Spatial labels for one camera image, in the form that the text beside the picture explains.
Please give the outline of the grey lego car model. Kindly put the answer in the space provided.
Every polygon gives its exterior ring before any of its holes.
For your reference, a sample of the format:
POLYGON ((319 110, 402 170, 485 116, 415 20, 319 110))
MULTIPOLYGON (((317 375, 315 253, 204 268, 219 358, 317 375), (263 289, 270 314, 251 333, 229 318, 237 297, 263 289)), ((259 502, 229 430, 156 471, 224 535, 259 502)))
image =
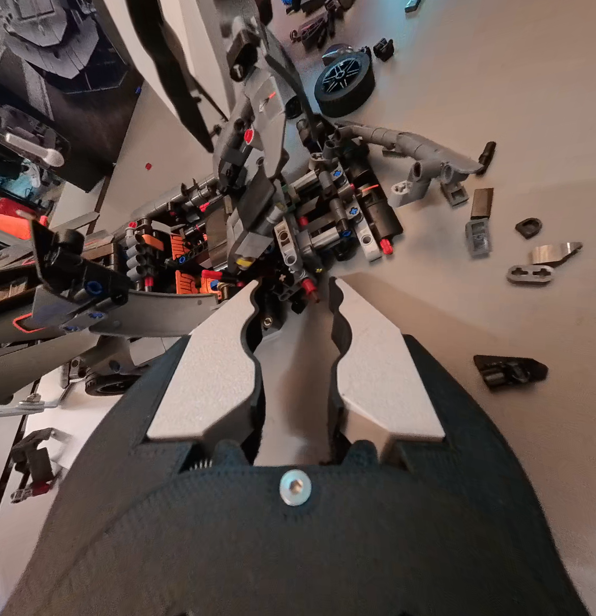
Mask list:
POLYGON ((358 244, 393 254, 402 226, 368 162, 368 146, 333 141, 291 58, 271 33, 270 1, 216 1, 237 103, 216 137, 213 173, 134 214, 107 244, 105 266, 77 230, 30 221, 20 263, 0 265, 0 405, 77 358, 140 375, 109 338, 188 335, 252 280, 293 309, 315 298, 322 254, 358 244))

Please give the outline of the black lego slope piece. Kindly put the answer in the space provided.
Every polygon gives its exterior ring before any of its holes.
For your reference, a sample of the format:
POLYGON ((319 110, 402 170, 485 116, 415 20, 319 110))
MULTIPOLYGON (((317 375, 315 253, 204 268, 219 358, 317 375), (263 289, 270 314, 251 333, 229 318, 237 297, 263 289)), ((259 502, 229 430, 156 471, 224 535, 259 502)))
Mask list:
POLYGON ((473 362, 491 390, 541 382, 549 372, 545 364, 526 357, 474 355, 473 362))

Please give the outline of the black lego wheel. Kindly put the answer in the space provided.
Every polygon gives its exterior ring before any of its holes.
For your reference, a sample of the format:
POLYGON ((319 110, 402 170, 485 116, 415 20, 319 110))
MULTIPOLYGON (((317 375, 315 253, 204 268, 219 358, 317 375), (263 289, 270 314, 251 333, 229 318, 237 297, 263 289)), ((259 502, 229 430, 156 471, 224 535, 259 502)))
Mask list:
POLYGON ((375 85, 371 57, 364 51, 354 51, 325 67, 317 78, 314 95, 322 115, 341 118, 361 107, 375 85))

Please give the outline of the white rounded mat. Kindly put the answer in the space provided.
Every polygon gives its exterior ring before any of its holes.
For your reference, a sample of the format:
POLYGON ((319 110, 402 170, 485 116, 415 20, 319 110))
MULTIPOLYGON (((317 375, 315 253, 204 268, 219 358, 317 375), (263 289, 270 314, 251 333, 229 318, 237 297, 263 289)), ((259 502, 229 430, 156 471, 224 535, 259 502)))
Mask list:
MULTIPOLYGON (((41 443, 41 447, 47 447, 51 460, 63 466, 55 485, 65 477, 87 439, 120 398, 91 396, 85 391, 84 380, 71 381, 67 388, 70 391, 58 408, 25 416, 24 436, 36 430, 54 427, 72 437, 63 451, 60 451, 62 445, 54 439, 41 443)), ((39 394, 42 400, 50 402, 67 388, 62 387, 61 370, 57 368, 41 377, 37 384, 25 388, 24 399, 30 394, 39 394)))

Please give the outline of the orange box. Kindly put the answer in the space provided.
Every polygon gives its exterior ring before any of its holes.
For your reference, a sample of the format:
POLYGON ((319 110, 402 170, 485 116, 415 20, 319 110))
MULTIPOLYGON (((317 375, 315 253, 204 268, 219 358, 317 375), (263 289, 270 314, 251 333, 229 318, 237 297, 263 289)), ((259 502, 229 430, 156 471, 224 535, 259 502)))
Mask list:
POLYGON ((47 216, 42 215, 36 218, 28 212, 24 212, 24 214, 25 217, 0 214, 0 231, 12 235, 19 240, 28 241, 31 238, 31 220, 35 220, 45 227, 48 226, 47 216))

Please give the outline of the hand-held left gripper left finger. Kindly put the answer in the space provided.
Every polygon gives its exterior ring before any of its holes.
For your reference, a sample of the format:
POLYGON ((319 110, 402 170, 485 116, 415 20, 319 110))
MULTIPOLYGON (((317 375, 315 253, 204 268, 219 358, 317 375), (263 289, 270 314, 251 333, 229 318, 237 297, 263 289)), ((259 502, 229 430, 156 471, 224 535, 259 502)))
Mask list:
POLYGON ((247 461, 258 455, 265 421, 259 281, 225 301, 189 335, 147 437, 191 441, 210 457, 217 443, 238 443, 247 461))

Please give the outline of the grey studded lego plate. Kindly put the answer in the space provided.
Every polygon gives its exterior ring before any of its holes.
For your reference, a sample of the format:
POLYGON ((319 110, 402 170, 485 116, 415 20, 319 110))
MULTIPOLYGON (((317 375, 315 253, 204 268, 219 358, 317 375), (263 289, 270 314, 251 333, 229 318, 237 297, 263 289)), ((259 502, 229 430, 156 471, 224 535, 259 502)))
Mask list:
POLYGON ((489 219, 471 219, 465 226, 466 245, 471 258, 485 258, 492 252, 489 219))

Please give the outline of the pile of loose lego parts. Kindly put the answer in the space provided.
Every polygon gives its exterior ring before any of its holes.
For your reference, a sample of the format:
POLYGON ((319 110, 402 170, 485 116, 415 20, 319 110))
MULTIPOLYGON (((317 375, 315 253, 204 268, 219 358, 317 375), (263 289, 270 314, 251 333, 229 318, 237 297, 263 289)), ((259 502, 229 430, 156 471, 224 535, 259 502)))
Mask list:
POLYGON ((337 21, 354 6, 355 1, 281 1, 287 15, 303 13, 305 21, 289 33, 292 44, 302 44, 307 52, 321 49, 335 37, 337 21))

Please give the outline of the black lego sub-assembly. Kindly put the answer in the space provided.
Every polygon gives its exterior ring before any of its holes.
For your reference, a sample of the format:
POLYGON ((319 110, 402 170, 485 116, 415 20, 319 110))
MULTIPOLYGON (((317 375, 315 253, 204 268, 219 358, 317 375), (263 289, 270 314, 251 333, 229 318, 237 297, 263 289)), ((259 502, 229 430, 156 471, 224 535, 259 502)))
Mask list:
POLYGON ((41 443, 51 439, 60 443, 62 448, 59 451, 63 451, 72 437, 64 431, 47 427, 31 432, 11 448, 14 469, 22 475, 18 489, 10 495, 12 504, 47 494, 60 477, 63 466, 51 460, 47 447, 41 447, 41 443))

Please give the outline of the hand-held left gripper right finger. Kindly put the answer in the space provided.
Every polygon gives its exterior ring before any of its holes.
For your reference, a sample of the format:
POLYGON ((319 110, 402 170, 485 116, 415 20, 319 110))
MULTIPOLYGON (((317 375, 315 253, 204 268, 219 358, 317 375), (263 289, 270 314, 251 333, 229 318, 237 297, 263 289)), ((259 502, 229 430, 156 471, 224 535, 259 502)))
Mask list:
POLYGON ((444 428, 401 330, 344 280, 329 279, 331 368, 328 433, 334 463, 369 441, 379 461, 396 442, 441 443, 444 428))

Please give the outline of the thin metal bracket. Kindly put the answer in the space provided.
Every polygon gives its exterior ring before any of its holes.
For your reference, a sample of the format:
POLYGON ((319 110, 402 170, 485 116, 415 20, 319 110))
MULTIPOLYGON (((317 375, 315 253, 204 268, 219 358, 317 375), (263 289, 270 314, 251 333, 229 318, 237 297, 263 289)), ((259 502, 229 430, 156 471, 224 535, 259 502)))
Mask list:
POLYGON ((0 405, 0 418, 32 415, 58 408, 69 391, 69 388, 64 389, 57 399, 50 402, 42 400, 39 394, 30 394, 25 400, 18 402, 16 405, 0 405))

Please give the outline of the grey lego slope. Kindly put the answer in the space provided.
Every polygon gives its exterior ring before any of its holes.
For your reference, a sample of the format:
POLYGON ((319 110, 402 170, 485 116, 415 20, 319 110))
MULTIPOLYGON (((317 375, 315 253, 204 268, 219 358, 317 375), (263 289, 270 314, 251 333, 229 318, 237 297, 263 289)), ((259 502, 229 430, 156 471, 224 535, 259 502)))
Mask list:
POLYGON ((545 244, 535 247, 529 253, 529 262, 533 265, 546 265, 557 267, 572 256, 576 255, 583 248, 581 242, 565 242, 555 244, 545 244))

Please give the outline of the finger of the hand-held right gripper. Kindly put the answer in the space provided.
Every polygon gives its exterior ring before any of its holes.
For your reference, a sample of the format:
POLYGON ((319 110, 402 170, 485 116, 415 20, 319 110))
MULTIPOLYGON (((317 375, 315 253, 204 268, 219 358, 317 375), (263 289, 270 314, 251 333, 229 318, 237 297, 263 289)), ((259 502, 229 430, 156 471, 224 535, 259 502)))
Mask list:
POLYGON ((199 110, 208 141, 223 129, 237 103, 215 1, 158 1, 165 42, 199 110))
POLYGON ((214 150, 200 104, 215 102, 189 69, 181 41, 161 1, 94 1, 105 33, 187 132, 214 150))

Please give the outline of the black cardboard box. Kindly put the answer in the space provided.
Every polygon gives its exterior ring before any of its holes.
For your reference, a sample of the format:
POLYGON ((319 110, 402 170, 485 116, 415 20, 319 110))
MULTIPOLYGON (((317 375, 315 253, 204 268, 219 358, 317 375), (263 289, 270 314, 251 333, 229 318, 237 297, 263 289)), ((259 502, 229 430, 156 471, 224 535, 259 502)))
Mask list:
POLYGON ((11 133, 58 151, 49 171, 90 192, 113 173, 140 96, 104 1, 0 1, 0 106, 11 133))

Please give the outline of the black lego tile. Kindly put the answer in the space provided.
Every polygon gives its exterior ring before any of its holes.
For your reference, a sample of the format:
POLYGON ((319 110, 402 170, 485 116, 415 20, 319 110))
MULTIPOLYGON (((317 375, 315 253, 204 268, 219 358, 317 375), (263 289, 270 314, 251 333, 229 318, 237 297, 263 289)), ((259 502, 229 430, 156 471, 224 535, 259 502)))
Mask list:
POLYGON ((478 188, 474 191, 471 220, 489 219, 491 216, 494 188, 478 188))

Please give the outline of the grey lego cross-hole piece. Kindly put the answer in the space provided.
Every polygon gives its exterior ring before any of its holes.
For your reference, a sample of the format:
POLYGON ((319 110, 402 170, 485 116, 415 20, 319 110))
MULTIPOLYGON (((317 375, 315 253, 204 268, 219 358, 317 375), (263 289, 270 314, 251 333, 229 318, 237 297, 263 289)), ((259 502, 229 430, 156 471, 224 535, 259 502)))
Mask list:
POLYGON ((510 267, 506 278, 516 285, 543 286, 553 280, 554 274, 554 268, 548 265, 523 264, 510 267))

